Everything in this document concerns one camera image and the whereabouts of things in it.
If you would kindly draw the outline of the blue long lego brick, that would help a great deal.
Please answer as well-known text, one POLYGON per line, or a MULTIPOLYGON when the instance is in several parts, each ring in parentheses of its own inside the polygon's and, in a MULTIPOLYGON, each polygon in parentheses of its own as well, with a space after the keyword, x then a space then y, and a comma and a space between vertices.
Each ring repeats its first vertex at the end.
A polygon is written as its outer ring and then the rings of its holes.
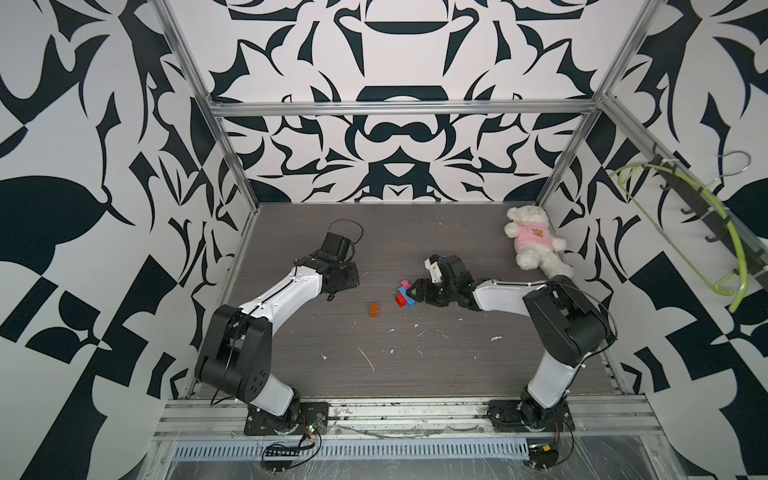
POLYGON ((398 294, 402 294, 402 295, 405 297, 405 299, 406 299, 406 301, 407 301, 407 305, 406 305, 406 306, 407 306, 408 308, 412 308, 412 307, 415 305, 415 300, 414 300, 414 299, 412 299, 412 298, 411 298, 411 297, 410 297, 410 296, 407 294, 407 291, 406 291, 406 289, 405 289, 405 288, 403 288, 403 287, 399 287, 399 288, 398 288, 398 294))

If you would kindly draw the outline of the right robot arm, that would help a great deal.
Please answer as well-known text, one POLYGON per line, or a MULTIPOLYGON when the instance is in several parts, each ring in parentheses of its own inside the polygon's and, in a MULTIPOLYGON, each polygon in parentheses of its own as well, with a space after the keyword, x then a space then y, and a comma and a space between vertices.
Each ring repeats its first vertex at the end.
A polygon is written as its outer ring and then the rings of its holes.
POLYGON ((541 431, 561 423, 566 398, 584 362, 617 340, 612 320, 568 277, 543 282, 475 279, 457 256, 433 255, 425 261, 429 276, 415 280, 405 296, 436 307, 452 303, 478 312, 505 312, 531 320, 544 348, 536 373, 524 388, 511 420, 541 431))

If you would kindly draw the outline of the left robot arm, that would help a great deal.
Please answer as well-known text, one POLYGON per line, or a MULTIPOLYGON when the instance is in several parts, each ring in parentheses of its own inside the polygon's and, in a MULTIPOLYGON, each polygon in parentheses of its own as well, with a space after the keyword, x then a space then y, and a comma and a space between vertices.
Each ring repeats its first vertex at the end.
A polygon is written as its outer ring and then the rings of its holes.
POLYGON ((356 242, 328 232, 321 247, 255 299, 212 315, 195 365, 197 381, 286 423, 299 417, 299 394, 272 370, 274 334, 302 306, 359 286, 356 242))

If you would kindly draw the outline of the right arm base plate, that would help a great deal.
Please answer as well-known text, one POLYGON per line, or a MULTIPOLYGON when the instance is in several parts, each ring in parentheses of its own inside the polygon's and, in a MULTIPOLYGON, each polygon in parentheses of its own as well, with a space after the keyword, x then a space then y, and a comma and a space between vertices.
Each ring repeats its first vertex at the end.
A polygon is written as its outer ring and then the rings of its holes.
POLYGON ((496 431, 565 432, 575 428, 567 403, 562 400, 552 408, 542 408, 532 399, 491 400, 486 416, 496 431))

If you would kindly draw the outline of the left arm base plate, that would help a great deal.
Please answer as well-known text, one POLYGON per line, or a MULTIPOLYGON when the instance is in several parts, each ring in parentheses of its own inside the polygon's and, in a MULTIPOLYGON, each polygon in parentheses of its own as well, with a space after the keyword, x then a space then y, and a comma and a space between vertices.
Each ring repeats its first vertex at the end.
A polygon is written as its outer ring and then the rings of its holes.
POLYGON ((328 425, 330 404, 327 402, 294 401, 286 413, 275 416, 254 405, 248 405, 244 426, 246 436, 302 435, 320 430, 328 425))

